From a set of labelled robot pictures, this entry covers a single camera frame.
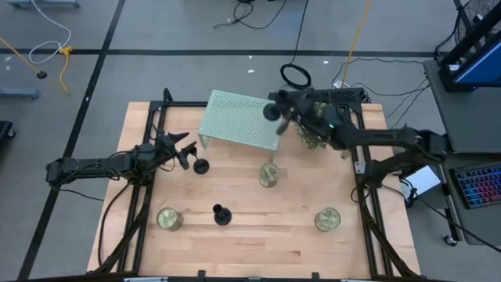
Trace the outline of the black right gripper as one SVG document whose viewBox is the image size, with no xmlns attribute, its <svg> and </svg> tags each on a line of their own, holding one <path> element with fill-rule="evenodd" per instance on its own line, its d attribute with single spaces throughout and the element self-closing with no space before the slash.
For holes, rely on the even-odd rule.
<svg viewBox="0 0 501 282">
<path fill-rule="evenodd" d="M 326 103 L 319 113 L 320 106 L 316 107 L 315 101 L 306 94 L 301 96 L 300 91 L 270 92 L 268 99 L 277 103 L 291 103 L 291 111 L 282 113 L 276 129 L 278 136 L 288 129 L 292 121 L 316 136 L 333 136 L 337 130 L 337 108 L 332 103 Z"/>
</svg>

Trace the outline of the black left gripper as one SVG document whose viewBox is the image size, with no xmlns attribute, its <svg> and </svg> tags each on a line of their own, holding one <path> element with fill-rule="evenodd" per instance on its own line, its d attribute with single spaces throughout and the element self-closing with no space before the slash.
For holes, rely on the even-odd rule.
<svg viewBox="0 0 501 282">
<path fill-rule="evenodd" d="M 188 135 L 188 132 L 168 132 L 166 135 L 162 135 L 155 144 L 144 143 L 135 146 L 135 169 L 139 172 L 150 172 L 177 157 L 181 167 L 188 170 L 188 156 L 197 157 L 196 142 L 190 143 L 179 152 L 175 148 L 175 144 Z"/>
</svg>

